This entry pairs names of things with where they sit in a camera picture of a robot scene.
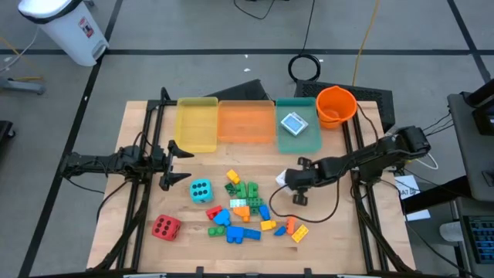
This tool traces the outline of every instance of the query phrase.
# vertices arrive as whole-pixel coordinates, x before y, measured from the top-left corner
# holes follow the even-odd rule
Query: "paper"
[[[394,179],[396,180],[396,186],[400,190],[402,200],[420,193],[420,190],[418,190],[417,182],[415,181],[413,175],[394,177]],[[408,221],[430,219],[430,218],[431,218],[431,214],[427,209],[421,210],[420,212],[410,213],[407,215]]]

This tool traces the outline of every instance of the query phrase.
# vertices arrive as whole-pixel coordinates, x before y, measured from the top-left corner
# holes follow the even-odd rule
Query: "orange bucket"
[[[322,90],[316,98],[321,127],[336,128],[357,112],[357,101],[352,93],[338,86]]]

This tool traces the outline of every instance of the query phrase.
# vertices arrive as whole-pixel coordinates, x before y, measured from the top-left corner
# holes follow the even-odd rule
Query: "black ring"
[[[321,63],[319,62],[319,60],[315,56],[312,56],[310,54],[299,54],[299,55],[293,57],[290,60],[290,63],[288,63],[288,74],[290,75],[290,77],[292,77],[293,81],[295,81],[295,82],[298,81],[298,79],[292,73],[293,62],[295,62],[295,60],[297,60],[298,58],[307,58],[316,64],[316,68],[317,68],[316,75],[312,76],[311,78],[306,80],[306,81],[316,81],[319,78],[319,76],[321,75]]]

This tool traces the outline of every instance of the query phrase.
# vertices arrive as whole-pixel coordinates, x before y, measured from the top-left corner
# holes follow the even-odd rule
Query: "small box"
[[[281,121],[281,125],[293,136],[299,135],[309,125],[301,116],[292,112],[286,115]]]

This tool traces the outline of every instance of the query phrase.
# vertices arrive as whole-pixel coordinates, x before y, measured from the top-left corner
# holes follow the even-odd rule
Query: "teal tray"
[[[309,125],[298,136],[293,136],[282,125],[288,113],[299,114]],[[290,97],[276,100],[276,133],[278,149],[282,154],[315,153],[321,149],[321,129],[313,97]]]

